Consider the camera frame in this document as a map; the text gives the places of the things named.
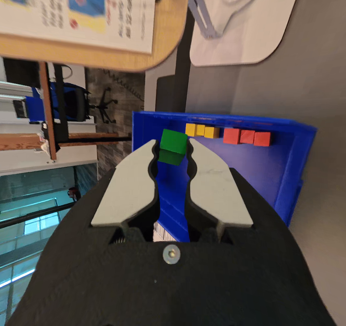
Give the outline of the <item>wooden desk with black legs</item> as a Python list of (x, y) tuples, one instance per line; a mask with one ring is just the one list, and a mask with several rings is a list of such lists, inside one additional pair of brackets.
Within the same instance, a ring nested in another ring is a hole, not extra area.
[(54, 64), (56, 78), (56, 94), (58, 99), (58, 112), (60, 123), (55, 123), (53, 118), (53, 105), (51, 102), (50, 80), (48, 65), (39, 61), (39, 76), (43, 91), (43, 106), (45, 114), (45, 139), (49, 144), (49, 155), (51, 160), (57, 160), (57, 152), (61, 147), (87, 146), (97, 144), (114, 144), (117, 142), (131, 141), (132, 135), (120, 137), (112, 133), (72, 133), (69, 134), (68, 121), (64, 110), (63, 97), (63, 74), (62, 65)]

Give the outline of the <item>blue office chair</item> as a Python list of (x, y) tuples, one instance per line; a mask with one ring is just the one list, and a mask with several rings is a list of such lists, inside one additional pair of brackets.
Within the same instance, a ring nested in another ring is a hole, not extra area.
[[(59, 112), (58, 112), (58, 98), (55, 91), (56, 82), (50, 82), (50, 95), (51, 95), (51, 102), (53, 106), (53, 117), (54, 119), (59, 119)], [(67, 93), (69, 91), (74, 90), (75, 88), (81, 88), (83, 91), (87, 91), (86, 89), (77, 86), (72, 83), (64, 83), (63, 87), (63, 94)], [(40, 98), (40, 94), (37, 91), (36, 88), (32, 87), (32, 97), (26, 96), (25, 102), (26, 102), (26, 110), (27, 115), (30, 121), (45, 121), (45, 113), (44, 113), (44, 105), (43, 100)]]

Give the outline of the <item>black pole stand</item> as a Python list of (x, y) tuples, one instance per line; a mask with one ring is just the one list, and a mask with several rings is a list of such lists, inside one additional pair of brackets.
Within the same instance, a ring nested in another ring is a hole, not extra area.
[(7, 228), (7, 227), (10, 227), (13, 225), (17, 225), (17, 224), (23, 223), (23, 222), (28, 221), (28, 220), (39, 218), (41, 216), (46, 216), (46, 215), (49, 215), (51, 213), (56, 213), (56, 212), (60, 212), (60, 211), (66, 210), (66, 209), (70, 209), (71, 207), (74, 206), (75, 203), (76, 202), (72, 202), (72, 203), (61, 205), (61, 206), (55, 206), (55, 207), (47, 208), (44, 210), (32, 212), (32, 213), (26, 214), (24, 216), (11, 218), (8, 220), (3, 220), (0, 222), (0, 229), (4, 229), (4, 228)]

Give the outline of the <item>green wooden cube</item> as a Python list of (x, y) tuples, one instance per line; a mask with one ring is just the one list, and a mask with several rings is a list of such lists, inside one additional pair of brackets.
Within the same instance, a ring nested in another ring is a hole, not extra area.
[(184, 133), (164, 129), (159, 145), (158, 161), (179, 166), (187, 151), (188, 136)]

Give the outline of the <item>blue plastic bin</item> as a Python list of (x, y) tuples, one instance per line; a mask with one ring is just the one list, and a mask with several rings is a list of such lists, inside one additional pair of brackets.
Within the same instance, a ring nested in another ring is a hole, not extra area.
[[(187, 123), (220, 128), (219, 138), (197, 137), (197, 140), (214, 151), (229, 167), (235, 168), (288, 227), (303, 185), (301, 177), (317, 128), (278, 118), (141, 111), (132, 113), (132, 151), (152, 139), (160, 142), (164, 129), (185, 133)], [(270, 146), (223, 143), (223, 131), (231, 127), (270, 132)], [(158, 162), (156, 177), (161, 206), (158, 224), (179, 242), (189, 242), (184, 216), (187, 164), (186, 158), (178, 166)]]

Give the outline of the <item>printed instruction sheet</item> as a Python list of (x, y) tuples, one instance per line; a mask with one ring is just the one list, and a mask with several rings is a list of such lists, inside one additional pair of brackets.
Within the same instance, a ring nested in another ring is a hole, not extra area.
[(0, 0), (1, 34), (152, 52), (155, 0)]

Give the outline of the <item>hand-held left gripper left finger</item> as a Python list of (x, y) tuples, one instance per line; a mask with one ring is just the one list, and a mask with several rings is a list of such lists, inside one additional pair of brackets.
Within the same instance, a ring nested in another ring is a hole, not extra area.
[(116, 166), (91, 226), (139, 228), (143, 232), (153, 228), (160, 216), (158, 156), (159, 143), (152, 139)]

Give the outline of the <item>black office chair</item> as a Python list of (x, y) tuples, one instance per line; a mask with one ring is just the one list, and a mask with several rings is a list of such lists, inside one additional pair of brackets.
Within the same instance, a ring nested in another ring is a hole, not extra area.
[(106, 112), (110, 103), (118, 103), (117, 99), (111, 99), (108, 102), (105, 101), (106, 93), (110, 91), (110, 87), (106, 87), (104, 89), (98, 105), (91, 105), (88, 99), (89, 92), (83, 91), (81, 88), (76, 88), (72, 91), (64, 93), (66, 116), (71, 118), (72, 121), (83, 122), (90, 118), (90, 109), (97, 109), (100, 112), (101, 119), (104, 124), (115, 124), (116, 120), (111, 120)]

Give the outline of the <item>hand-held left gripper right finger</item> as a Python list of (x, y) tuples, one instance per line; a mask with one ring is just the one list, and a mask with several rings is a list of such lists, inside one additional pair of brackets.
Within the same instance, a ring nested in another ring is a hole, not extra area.
[(251, 228), (253, 220), (226, 162), (193, 138), (187, 141), (186, 157), (184, 216), (190, 241), (209, 231), (221, 241), (228, 228)]

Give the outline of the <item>wooden board stand white base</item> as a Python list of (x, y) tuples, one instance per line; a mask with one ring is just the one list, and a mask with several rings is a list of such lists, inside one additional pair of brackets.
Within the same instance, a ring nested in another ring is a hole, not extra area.
[(256, 63), (275, 51), (295, 1), (155, 0), (151, 54), (1, 34), (1, 56), (142, 72), (156, 67), (175, 50), (190, 9), (197, 21), (193, 63)]

